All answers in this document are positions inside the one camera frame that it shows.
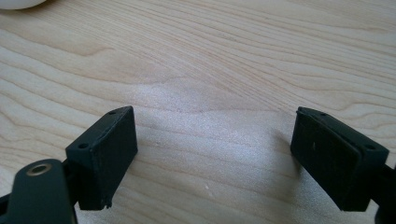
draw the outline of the wooden table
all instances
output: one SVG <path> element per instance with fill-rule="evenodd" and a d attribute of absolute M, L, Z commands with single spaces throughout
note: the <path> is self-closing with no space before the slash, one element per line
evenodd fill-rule
<path fill-rule="evenodd" d="M 139 152 L 79 223 L 374 223 L 340 212 L 290 155 L 295 110 L 325 111 L 396 163 L 392 0 L 52 0 L 0 11 L 0 194 L 107 111 Z"/>

